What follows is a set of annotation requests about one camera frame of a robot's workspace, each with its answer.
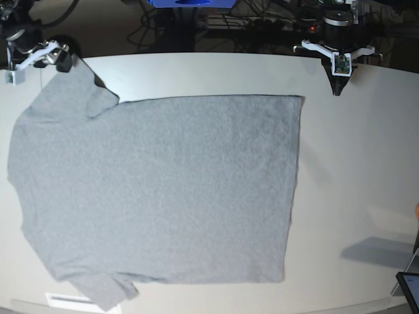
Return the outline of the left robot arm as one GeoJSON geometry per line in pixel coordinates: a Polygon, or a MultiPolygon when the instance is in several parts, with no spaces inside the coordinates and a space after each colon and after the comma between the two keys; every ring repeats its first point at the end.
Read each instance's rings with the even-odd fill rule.
{"type": "Polygon", "coordinates": [[[348,1],[324,1],[321,6],[322,65],[334,96],[339,96],[355,69],[355,18],[348,1]]]}

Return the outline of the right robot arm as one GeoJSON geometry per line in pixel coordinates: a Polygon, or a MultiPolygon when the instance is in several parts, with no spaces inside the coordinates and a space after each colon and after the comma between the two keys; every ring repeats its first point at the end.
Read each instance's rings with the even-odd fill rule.
{"type": "Polygon", "coordinates": [[[44,39],[43,31],[64,22],[78,2],[72,1],[64,13],[49,23],[34,20],[29,12],[34,1],[1,1],[1,40],[7,44],[7,70],[12,74],[26,67],[54,65],[68,73],[73,66],[70,47],[56,39],[44,39]]]}

